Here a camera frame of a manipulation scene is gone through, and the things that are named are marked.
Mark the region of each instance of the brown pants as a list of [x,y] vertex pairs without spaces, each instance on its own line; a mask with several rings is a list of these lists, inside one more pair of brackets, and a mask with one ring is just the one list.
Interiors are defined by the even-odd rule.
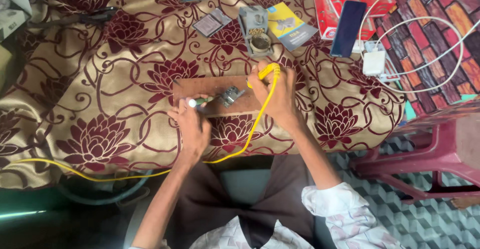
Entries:
[[308,242],[313,215],[303,206],[302,190],[312,185],[300,155],[275,156],[271,177],[258,201],[247,209],[232,202],[219,176],[199,163],[185,180],[169,222],[166,238],[172,249],[187,249],[202,234],[239,216],[250,247],[260,248],[272,236],[278,219]]

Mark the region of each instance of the yellow cable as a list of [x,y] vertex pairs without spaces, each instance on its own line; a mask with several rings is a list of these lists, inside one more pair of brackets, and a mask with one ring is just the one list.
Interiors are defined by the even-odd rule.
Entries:
[[[265,99],[265,102],[262,105],[262,108],[260,109],[260,112],[258,113],[258,117],[255,119],[255,123],[253,124],[253,127],[250,130],[250,133],[248,135],[247,142],[245,143],[245,146],[240,151],[235,152],[235,153],[230,154],[230,155],[227,155],[227,156],[223,157],[222,159],[219,159],[219,160],[216,160],[216,161],[204,161],[204,163],[218,163],[218,162],[224,161],[228,158],[231,158],[233,156],[237,156],[239,154],[242,154],[247,149],[248,144],[250,143],[251,137],[253,136],[253,133],[255,131],[255,128],[257,127],[258,121],[260,120],[263,112],[265,111],[265,108],[267,107],[268,102],[270,101],[270,98],[272,98],[273,92],[275,90],[275,86],[277,85],[276,81],[278,80],[278,77],[280,76],[280,66],[278,64],[273,67],[273,72],[274,72],[274,74],[273,74],[272,88],[271,88],[270,92],[268,93],[267,99]],[[13,161],[10,164],[16,164],[16,163],[22,163],[22,162],[32,162],[32,161],[40,161],[40,162],[46,162],[46,163],[51,163],[51,164],[57,165],[61,168],[64,168],[64,169],[66,169],[70,172],[73,172],[73,173],[81,176],[82,178],[85,178],[85,179],[88,179],[88,180],[91,180],[91,181],[94,181],[94,182],[110,182],[110,181],[121,181],[121,180],[127,180],[127,179],[135,179],[135,178],[150,178],[150,177],[156,177],[156,176],[163,175],[165,173],[170,172],[170,169],[169,169],[169,170],[159,172],[159,173],[156,173],[156,174],[151,174],[151,175],[129,176],[129,177],[113,178],[113,179],[96,179],[96,178],[89,177],[89,176],[87,176],[87,175],[85,175],[85,174],[83,174],[83,173],[81,173],[81,172],[79,172],[79,171],[77,171],[77,170],[75,170],[75,169],[73,169],[69,166],[66,166],[62,163],[59,163],[59,162],[54,161],[54,160],[49,160],[49,159],[43,159],[43,158],[22,159],[22,160]]]

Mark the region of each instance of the red plastic stool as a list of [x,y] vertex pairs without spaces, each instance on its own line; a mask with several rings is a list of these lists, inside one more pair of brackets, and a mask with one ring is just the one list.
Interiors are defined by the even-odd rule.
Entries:
[[[480,196],[479,140],[480,117],[463,117],[436,125],[427,148],[381,156],[377,147],[364,157],[350,160],[349,166],[361,179],[381,180],[404,192],[402,201],[406,204],[429,198]],[[432,188],[426,192],[392,176],[423,171],[433,172]],[[451,172],[474,185],[444,187],[442,172]]]

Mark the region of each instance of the patterned floor tile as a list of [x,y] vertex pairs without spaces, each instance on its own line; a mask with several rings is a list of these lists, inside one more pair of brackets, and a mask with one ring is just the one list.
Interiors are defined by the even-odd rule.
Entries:
[[[380,146],[381,154],[412,151],[408,136],[387,139]],[[402,195],[388,184],[374,180],[360,180],[348,169],[348,161],[361,157],[366,151],[331,153],[328,155],[340,177],[362,195],[378,220],[409,249],[475,249],[480,248],[480,206],[458,210],[449,199],[428,199],[406,205]],[[431,172],[405,173],[397,178],[428,190]],[[471,183],[452,173],[442,173],[445,186]]]

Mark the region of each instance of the beige cloth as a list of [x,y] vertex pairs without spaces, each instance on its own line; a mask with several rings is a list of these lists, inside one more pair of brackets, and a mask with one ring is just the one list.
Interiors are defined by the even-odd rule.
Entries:
[[[181,150],[180,130],[166,115],[172,80],[247,75],[249,58],[236,20],[239,8],[285,2],[317,26],[313,0],[47,0],[34,19],[50,21],[105,6],[120,10],[104,27],[72,24],[20,43],[25,69],[0,100],[0,187],[56,182],[54,166],[8,165],[25,158],[62,160],[86,173],[170,167]],[[192,24],[220,6],[234,20],[210,38]],[[404,97],[361,74],[359,56],[327,55],[318,34],[288,52],[273,39],[269,61],[295,68],[297,105],[326,151],[372,148],[400,122]],[[212,118],[204,159],[243,147],[255,115]],[[245,155],[296,154],[290,136],[272,118],[257,126]]]

